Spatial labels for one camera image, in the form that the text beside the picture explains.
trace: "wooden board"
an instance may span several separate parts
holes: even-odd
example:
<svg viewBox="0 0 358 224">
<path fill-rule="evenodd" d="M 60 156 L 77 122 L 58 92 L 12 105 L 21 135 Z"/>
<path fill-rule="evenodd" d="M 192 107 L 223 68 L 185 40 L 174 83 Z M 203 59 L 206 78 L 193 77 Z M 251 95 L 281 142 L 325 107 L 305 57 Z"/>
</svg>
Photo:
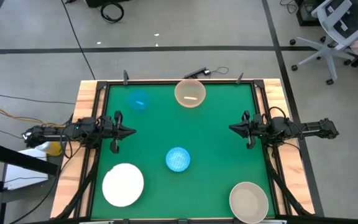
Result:
<svg viewBox="0 0 358 224">
<path fill-rule="evenodd" d="M 281 86 L 280 79 L 264 79 L 265 90 L 267 94 L 268 104 L 270 107 L 277 106 L 284 110 L 284 112 L 289 116 L 287 101 L 284 96 L 283 88 Z M 94 96 L 96 94 L 96 84 L 97 81 L 82 81 L 80 85 L 80 90 L 78 92 L 78 97 L 75 105 L 73 122 L 78 118 L 83 118 L 91 116 Z M 257 91 L 258 99 L 260 97 L 260 91 Z M 101 104 L 104 100 L 104 90 L 99 97 L 99 106 L 97 116 L 101 114 Z M 264 112 L 263 104 L 259 103 L 261 113 Z M 277 110 L 271 111 L 272 116 L 282 116 L 281 112 Z M 294 145 L 298 145 L 295 139 L 288 141 Z M 285 182 L 287 187 L 290 189 L 295 198 L 302 204 L 302 206 L 309 211 L 314 213 L 313 204 L 311 202 L 309 187 L 306 181 L 305 171 L 303 169 L 303 164 L 300 158 L 300 154 L 297 148 L 290 145 L 282 145 L 279 148 L 280 157 L 282 161 L 282 167 L 284 172 Z M 78 189 L 80 183 L 81 168 L 83 165 L 85 151 L 83 148 L 78 151 L 76 156 L 72 158 L 65 169 L 63 170 L 56 189 L 55 200 L 53 201 L 52 212 L 50 217 L 56 217 L 60 214 L 65 206 L 74 196 L 75 192 Z M 91 159 L 88 164 L 88 171 L 93 163 L 94 152 L 91 152 Z M 89 190 L 84 193 L 82 205 L 81 205 L 81 216 L 86 214 L 86 204 L 88 203 Z M 276 194 L 278 198 L 278 206 L 281 214 L 285 214 L 285 209 L 283 205 L 283 199 L 280 189 L 276 186 Z"/>
</svg>

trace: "concrete floor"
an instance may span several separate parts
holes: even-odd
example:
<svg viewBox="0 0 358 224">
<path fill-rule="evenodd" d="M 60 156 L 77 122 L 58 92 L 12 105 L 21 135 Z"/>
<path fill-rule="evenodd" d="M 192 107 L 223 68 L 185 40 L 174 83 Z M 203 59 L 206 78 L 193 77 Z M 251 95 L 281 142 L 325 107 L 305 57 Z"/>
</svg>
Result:
<svg viewBox="0 0 358 224">
<path fill-rule="evenodd" d="M 267 0 L 278 42 L 288 46 L 295 36 L 318 40 L 319 27 L 299 27 L 295 15 L 278 0 Z M 108 24 L 84 1 L 68 4 L 68 12 L 84 48 L 243 45 L 273 46 L 262 0 L 133 0 L 124 2 L 124 19 Z M 0 49 L 78 48 L 60 0 L 5 0 L 0 8 Z M 287 68 L 312 52 L 283 52 Z M 273 50 L 87 53 L 97 79 L 120 79 L 126 69 L 135 78 L 181 78 L 208 67 L 227 66 L 216 78 L 282 78 Z M 326 217 L 358 218 L 358 68 L 337 60 L 339 79 L 333 86 L 324 62 L 292 72 L 287 69 L 302 121 L 328 117 L 341 133 L 335 140 L 307 139 L 314 175 Z M 75 102 L 80 80 L 92 79 L 78 53 L 0 54 L 0 94 Z M 0 98 L 12 114 L 54 123 L 65 122 L 73 105 L 32 103 Z M 33 124 L 0 115 L 0 129 L 20 135 Z M 15 150 L 24 143 L 0 133 L 0 145 Z M 35 206 L 43 197 L 9 203 L 5 223 Z M 47 220 L 53 195 L 25 222 Z"/>
</svg>

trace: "yellow bottle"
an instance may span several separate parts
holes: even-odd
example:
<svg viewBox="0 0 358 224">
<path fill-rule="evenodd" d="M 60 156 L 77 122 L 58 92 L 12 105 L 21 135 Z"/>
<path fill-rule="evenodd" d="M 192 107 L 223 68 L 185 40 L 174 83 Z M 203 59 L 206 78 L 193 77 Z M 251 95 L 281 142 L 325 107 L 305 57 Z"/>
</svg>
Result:
<svg viewBox="0 0 358 224">
<path fill-rule="evenodd" d="M 51 156 L 59 156 L 62 151 L 62 147 L 60 147 L 59 142 L 45 142 L 35 147 L 35 149 L 40 150 Z"/>
</svg>

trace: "white plate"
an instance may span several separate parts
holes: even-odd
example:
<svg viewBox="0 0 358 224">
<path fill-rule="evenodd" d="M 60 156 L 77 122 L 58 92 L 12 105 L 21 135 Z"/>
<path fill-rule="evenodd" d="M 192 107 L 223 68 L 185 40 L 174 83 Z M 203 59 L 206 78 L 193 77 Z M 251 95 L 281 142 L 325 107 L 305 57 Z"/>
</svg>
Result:
<svg viewBox="0 0 358 224">
<path fill-rule="evenodd" d="M 244 223 L 261 222 L 269 210 L 265 192 L 251 182 L 241 182 L 234 186 L 229 203 L 233 214 Z"/>
<path fill-rule="evenodd" d="M 125 207 L 140 197 L 143 187 L 143 175 L 136 166 L 118 164 L 104 176 L 102 191 L 111 205 Z"/>
</svg>

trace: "office chair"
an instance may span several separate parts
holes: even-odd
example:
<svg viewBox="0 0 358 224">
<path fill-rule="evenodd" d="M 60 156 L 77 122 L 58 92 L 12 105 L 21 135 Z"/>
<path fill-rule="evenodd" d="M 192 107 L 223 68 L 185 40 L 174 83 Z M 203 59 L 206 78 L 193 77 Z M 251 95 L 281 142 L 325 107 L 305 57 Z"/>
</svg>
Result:
<svg viewBox="0 0 358 224">
<path fill-rule="evenodd" d="M 315 58 L 320 60 L 321 57 L 324 57 L 331 73 L 331 78 L 326 83 L 332 85 L 337 80 L 333 57 L 347 59 L 344 62 L 345 65 L 351 64 L 352 60 L 355 59 L 348 54 L 352 53 L 348 46 L 358 39 L 358 2 L 356 0 L 353 0 L 353 3 L 350 0 L 325 0 L 313 10 L 311 15 L 318 18 L 327 36 L 320 38 L 322 43 L 296 37 L 307 46 L 318 50 L 312 56 L 299 62 L 298 65 L 310 62 Z M 292 39 L 290 45 L 295 44 L 296 40 Z M 297 71 L 298 65 L 292 65 L 291 69 Z"/>
</svg>

